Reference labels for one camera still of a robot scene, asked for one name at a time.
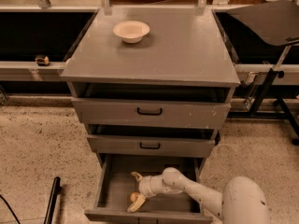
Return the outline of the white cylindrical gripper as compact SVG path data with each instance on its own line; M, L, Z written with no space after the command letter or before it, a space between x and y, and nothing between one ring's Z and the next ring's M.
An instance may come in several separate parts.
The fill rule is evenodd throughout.
M142 176L138 172L131 172L131 175L138 182L139 196L137 200L128 207L129 213L136 212L146 201L146 198L154 197L158 194L163 194L165 191L165 184L161 175Z

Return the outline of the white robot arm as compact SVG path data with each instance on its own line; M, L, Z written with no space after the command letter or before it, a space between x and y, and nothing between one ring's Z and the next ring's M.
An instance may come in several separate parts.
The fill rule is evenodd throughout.
M143 176L131 172L138 184L138 192L131 194L127 211L136 212L147 199L158 194L184 192L200 203L222 224L271 224L269 209L260 186L244 176L232 178L223 192L190 180L181 171L168 167L160 175Z

